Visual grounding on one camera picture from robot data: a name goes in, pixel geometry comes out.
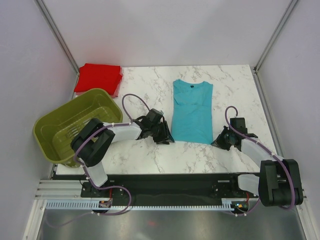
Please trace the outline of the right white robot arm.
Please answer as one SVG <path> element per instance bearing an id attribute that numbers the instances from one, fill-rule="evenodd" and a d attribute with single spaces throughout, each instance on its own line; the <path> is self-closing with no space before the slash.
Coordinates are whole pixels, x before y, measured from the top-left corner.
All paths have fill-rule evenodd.
<path id="1" fill-rule="evenodd" d="M 298 162 L 273 154 L 260 143 L 258 137 L 248 133 L 243 117 L 234 117 L 211 144 L 222 150 L 237 148 L 259 166 L 259 173 L 241 173 L 229 184 L 235 197 L 250 192 L 260 198 L 265 207 L 292 208 L 304 201 Z"/>

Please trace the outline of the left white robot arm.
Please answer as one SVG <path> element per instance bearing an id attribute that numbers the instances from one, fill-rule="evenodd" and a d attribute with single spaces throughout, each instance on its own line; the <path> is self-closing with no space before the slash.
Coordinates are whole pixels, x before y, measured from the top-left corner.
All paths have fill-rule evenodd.
<path id="1" fill-rule="evenodd" d="M 110 191 L 108 176 L 102 160 L 111 144 L 126 140 L 142 140 L 151 137 L 154 143 L 174 143 L 163 113 L 152 108 L 130 122 L 108 123 L 98 118 L 91 119 L 70 143 L 74 160 L 83 167 L 92 184 L 92 191 L 99 197 Z"/>

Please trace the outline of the teal t shirt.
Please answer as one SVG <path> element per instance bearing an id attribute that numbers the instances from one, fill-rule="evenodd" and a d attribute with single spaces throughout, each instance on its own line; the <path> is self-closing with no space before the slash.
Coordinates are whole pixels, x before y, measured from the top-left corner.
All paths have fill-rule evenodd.
<path id="1" fill-rule="evenodd" d="M 198 144 L 213 142 L 213 85 L 207 81 L 173 82 L 171 134 L 175 141 Z"/>

